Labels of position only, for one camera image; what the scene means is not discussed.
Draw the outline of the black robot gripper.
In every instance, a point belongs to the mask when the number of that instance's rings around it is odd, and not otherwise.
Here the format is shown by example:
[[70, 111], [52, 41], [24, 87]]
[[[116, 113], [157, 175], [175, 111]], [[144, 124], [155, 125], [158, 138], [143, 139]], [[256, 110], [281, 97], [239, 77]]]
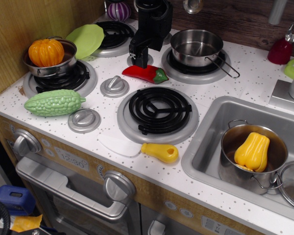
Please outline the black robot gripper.
[[138, 8], [138, 30], [130, 42], [129, 57], [132, 65], [136, 65], [140, 55], [139, 66], [146, 69], [148, 48], [160, 51], [171, 31], [173, 5], [167, 0], [137, 0], [135, 6]]

